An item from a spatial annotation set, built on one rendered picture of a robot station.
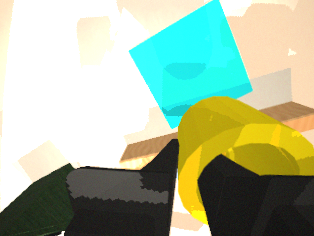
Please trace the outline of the tan long flat bar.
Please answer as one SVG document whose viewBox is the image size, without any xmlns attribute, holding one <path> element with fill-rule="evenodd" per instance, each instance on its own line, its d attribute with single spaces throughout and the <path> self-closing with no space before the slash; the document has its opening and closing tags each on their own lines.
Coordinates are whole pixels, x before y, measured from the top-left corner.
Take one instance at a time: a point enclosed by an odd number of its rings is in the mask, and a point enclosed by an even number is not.
<svg viewBox="0 0 314 236">
<path fill-rule="evenodd" d="M 314 129 L 314 109 L 293 101 L 259 111 L 299 132 Z M 172 140 L 178 132 L 128 144 L 119 161 L 121 168 L 140 170 Z"/>
</svg>

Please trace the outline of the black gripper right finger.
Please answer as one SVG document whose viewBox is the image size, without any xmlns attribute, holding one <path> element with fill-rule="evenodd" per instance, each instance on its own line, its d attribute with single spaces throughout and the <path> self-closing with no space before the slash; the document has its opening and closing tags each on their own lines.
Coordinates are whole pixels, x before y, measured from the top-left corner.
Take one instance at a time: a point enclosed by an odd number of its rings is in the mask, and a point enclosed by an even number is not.
<svg viewBox="0 0 314 236">
<path fill-rule="evenodd" d="M 314 205 L 314 175 L 260 176 L 222 153 L 197 185 L 211 236 L 262 236 L 277 205 Z"/>
</svg>

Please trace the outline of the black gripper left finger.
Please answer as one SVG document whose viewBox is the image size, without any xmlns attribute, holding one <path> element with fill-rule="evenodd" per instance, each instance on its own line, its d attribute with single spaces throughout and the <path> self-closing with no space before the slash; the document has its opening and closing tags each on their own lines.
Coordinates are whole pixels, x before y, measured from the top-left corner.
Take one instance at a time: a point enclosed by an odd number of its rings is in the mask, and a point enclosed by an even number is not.
<svg viewBox="0 0 314 236">
<path fill-rule="evenodd" d="M 172 139 L 140 170 L 83 166 L 67 175 L 65 185 L 74 215 L 77 209 L 149 214 L 155 236 L 172 226 L 179 141 Z"/>
</svg>

